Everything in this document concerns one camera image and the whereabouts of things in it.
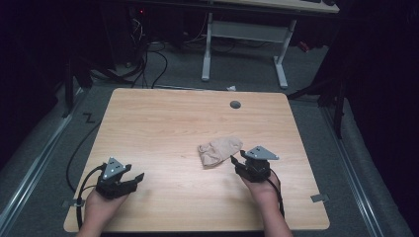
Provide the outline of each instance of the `wooden table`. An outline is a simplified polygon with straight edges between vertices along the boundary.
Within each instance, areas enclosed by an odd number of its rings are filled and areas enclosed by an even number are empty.
[[[241,108],[231,108],[231,101]],[[262,145],[280,156],[270,163],[282,181],[291,229],[328,228],[323,203],[310,198],[319,190],[284,94],[117,89],[81,181],[111,156],[132,164],[122,181],[142,172],[145,177],[107,231],[261,230],[258,211],[231,162],[208,169],[201,163],[200,144],[230,135],[243,141],[244,150]],[[94,175],[86,186],[96,181]],[[64,228],[78,230],[75,207]]]

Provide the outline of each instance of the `hand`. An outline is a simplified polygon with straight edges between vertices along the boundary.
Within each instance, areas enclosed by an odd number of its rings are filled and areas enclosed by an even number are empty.
[[[93,190],[86,199],[84,223],[77,236],[100,236],[128,195],[106,199]]]
[[[241,178],[243,183],[247,186],[252,195],[252,198],[255,200],[258,207],[262,208],[265,205],[278,206],[278,196],[274,187],[269,184],[267,181],[263,183],[251,183],[250,181]],[[281,183],[277,179],[276,175],[271,172],[269,180],[277,187],[278,190],[281,189]]]
[[[262,183],[251,183],[243,179],[243,183],[247,186],[262,214],[262,221],[265,230],[265,237],[290,237],[293,234],[290,231],[286,221],[280,213],[278,206],[278,196],[274,187],[267,181]],[[271,172],[269,180],[281,189],[281,183],[276,175]]]

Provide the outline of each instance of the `beige cloth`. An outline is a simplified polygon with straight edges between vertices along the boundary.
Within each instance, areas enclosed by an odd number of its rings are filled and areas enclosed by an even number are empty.
[[[234,136],[220,137],[210,143],[198,146],[204,166],[214,166],[237,153],[243,142]]]

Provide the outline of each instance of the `desk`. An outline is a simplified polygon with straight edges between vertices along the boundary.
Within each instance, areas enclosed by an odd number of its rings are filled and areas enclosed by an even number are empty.
[[[213,2],[233,3],[250,6],[282,8],[294,11],[312,11],[319,13],[339,12],[339,8],[336,5],[327,6],[323,2],[312,3],[300,0],[211,0],[210,2],[212,4]],[[278,56],[274,56],[274,63],[277,70],[280,87],[287,89],[288,82],[283,68],[283,60],[293,36],[295,24],[296,20],[292,20],[288,27],[268,27],[253,24],[213,21],[212,13],[209,13],[207,27],[207,47],[204,55],[202,80],[208,81],[210,79],[210,48],[212,37],[279,42],[282,44],[282,47],[279,50]]]
[[[241,108],[231,108],[231,101]],[[280,156],[270,163],[282,181],[291,229],[328,228],[323,203],[310,198],[319,190],[284,94],[117,89],[81,181],[110,156],[132,164],[123,181],[145,176],[107,231],[261,230],[258,211],[230,161],[204,169],[199,157],[200,144],[230,135],[243,141],[244,150],[262,145]],[[64,229],[77,231],[75,207]]]

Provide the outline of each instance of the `gray carpet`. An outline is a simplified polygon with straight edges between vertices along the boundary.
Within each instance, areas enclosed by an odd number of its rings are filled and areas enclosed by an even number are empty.
[[[237,46],[229,53],[215,52],[212,59],[211,78],[208,82],[202,82],[200,78],[203,49],[186,47],[180,50],[167,46],[160,52],[167,57],[168,67],[157,82],[156,88],[176,86],[225,90],[226,87],[236,86],[237,91],[289,94],[309,85],[327,52],[327,48],[320,48],[304,53],[296,47],[291,47],[284,61],[290,86],[284,91],[279,88],[275,68],[272,64],[273,49],[276,47],[277,45],[270,44],[254,50],[245,46]],[[215,49],[228,50],[229,46],[220,45]],[[148,86],[161,73],[164,65],[164,59],[159,54],[149,53],[145,71]],[[138,80],[136,87],[141,87],[141,85],[141,80]],[[73,235],[66,233],[62,227],[68,210],[68,207],[63,207],[62,204],[73,197],[65,180],[66,167],[78,144],[103,117],[111,93],[117,87],[121,87],[121,85],[97,80],[94,87],[86,93],[86,98],[73,112],[71,122],[63,131],[52,151],[51,160],[39,183],[14,222],[9,233],[10,236]],[[60,104],[34,129],[13,160],[1,172],[1,209],[5,208],[31,164],[53,134],[56,125],[62,121],[60,118],[64,112],[62,92],[58,96],[61,97]],[[295,231],[293,234],[294,236],[370,236],[344,175],[340,153],[335,145],[333,134],[329,131],[328,124],[313,99],[315,97],[304,96],[298,101],[291,101],[291,106],[317,185],[322,194],[328,194],[330,197],[330,201],[326,202],[325,206],[331,224],[324,231]],[[87,116],[84,115],[86,113],[91,114],[90,120],[94,123],[86,122]],[[77,186],[79,182],[96,131],[97,129],[82,143],[71,163],[69,176],[73,186]],[[378,219],[382,221],[384,235],[411,236],[410,230],[399,215],[390,194],[371,162],[368,151],[366,151],[362,138],[357,133],[356,125],[350,116],[344,118],[343,134],[348,153],[368,190],[368,196],[371,197]],[[260,236],[261,233],[173,235]]]

